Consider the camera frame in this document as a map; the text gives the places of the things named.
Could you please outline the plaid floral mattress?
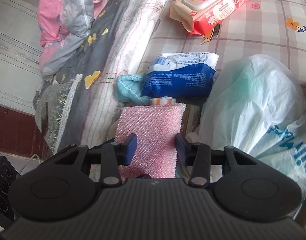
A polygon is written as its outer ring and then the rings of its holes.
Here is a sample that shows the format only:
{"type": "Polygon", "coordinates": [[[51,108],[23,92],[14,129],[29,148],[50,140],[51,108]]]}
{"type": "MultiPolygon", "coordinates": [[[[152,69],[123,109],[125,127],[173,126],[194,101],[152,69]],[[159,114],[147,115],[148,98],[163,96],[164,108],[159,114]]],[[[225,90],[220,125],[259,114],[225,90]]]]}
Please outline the plaid floral mattress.
{"type": "Polygon", "coordinates": [[[282,62],[306,87],[306,0],[249,0],[205,36],[188,35],[169,18],[167,0],[139,65],[147,70],[165,52],[212,52],[217,70],[228,61],[265,54],[282,62]]]}

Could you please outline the blue white tissue pack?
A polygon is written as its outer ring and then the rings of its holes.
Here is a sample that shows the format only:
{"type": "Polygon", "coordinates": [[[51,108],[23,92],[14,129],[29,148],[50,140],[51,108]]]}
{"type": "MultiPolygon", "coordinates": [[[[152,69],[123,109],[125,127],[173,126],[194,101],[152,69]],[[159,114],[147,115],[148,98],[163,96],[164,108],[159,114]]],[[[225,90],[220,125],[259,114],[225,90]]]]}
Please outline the blue white tissue pack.
{"type": "Polygon", "coordinates": [[[151,63],[142,96],[207,97],[213,86],[216,53],[162,53],[151,63]]]}

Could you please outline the pink grey quilt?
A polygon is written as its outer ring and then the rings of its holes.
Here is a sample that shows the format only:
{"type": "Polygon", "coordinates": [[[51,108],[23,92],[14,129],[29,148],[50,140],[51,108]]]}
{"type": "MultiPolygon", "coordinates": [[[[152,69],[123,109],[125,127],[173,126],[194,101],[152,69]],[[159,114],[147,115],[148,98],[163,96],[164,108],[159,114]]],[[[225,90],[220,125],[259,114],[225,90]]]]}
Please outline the pink grey quilt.
{"type": "Polygon", "coordinates": [[[56,74],[73,56],[107,3],[108,0],[39,0],[42,77],[56,74]]]}

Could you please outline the pink wet wipes pack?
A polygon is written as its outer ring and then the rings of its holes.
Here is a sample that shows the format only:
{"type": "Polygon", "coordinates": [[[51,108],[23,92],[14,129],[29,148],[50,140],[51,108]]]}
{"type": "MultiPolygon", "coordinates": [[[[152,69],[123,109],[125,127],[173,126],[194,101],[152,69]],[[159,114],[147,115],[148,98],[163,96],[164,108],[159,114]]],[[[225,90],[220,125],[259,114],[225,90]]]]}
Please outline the pink wet wipes pack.
{"type": "Polygon", "coordinates": [[[182,23],[189,35],[205,35],[248,0],[176,0],[169,18],[182,23]]]}

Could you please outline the light blue towel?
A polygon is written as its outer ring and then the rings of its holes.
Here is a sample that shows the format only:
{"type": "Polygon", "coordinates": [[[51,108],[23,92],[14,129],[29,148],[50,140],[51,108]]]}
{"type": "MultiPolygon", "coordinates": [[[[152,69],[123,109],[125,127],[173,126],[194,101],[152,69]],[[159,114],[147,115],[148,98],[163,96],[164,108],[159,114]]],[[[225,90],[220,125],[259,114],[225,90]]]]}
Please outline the light blue towel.
{"type": "Polygon", "coordinates": [[[129,75],[120,75],[116,79],[114,97],[120,102],[133,106],[146,106],[150,104],[149,96],[141,96],[144,88],[146,72],[129,75]]]}

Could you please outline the bed with patterned sheet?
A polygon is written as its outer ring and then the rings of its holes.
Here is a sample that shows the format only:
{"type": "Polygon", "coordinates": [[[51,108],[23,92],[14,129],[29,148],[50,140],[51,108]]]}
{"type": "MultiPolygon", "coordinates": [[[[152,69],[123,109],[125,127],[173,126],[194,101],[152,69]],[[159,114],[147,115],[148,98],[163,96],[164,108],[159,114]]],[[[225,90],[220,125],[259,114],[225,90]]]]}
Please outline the bed with patterned sheet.
{"type": "Polygon", "coordinates": [[[104,142],[121,104],[116,79],[136,72],[166,0],[108,0],[90,34],[33,101],[35,122],[52,153],[71,143],[104,142]]]}

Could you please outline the pink scrubbing sponge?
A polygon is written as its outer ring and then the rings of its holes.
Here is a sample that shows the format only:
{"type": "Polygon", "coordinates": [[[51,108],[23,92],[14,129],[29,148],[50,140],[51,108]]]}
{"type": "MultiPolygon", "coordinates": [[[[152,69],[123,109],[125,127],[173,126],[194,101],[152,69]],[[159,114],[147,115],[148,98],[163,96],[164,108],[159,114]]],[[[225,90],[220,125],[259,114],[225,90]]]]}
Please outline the pink scrubbing sponge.
{"type": "Polygon", "coordinates": [[[142,174],[154,179],[175,177],[175,137],[180,133],[185,110],[184,103],[122,109],[115,142],[124,142],[130,134],[137,136],[137,149],[130,165],[119,166],[123,181],[142,174]]]}

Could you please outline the white plastic bag bundle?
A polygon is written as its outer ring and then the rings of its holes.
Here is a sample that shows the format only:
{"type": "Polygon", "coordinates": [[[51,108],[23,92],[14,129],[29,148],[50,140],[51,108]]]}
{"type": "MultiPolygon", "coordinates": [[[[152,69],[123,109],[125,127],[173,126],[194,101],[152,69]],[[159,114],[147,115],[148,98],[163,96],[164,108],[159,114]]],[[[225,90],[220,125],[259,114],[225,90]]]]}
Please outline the white plastic bag bundle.
{"type": "Polygon", "coordinates": [[[306,101],[280,61],[253,55],[226,64],[203,105],[195,142],[234,146],[306,193],[306,101]]]}

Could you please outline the yellow brown box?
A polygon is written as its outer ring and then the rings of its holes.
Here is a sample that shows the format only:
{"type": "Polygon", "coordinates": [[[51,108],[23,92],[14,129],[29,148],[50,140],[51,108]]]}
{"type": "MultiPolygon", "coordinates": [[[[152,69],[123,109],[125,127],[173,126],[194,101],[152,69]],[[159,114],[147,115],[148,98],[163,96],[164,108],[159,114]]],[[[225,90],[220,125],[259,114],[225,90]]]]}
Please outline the yellow brown box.
{"type": "Polygon", "coordinates": [[[200,124],[201,107],[188,104],[182,116],[181,133],[186,135],[193,132],[200,124]]]}

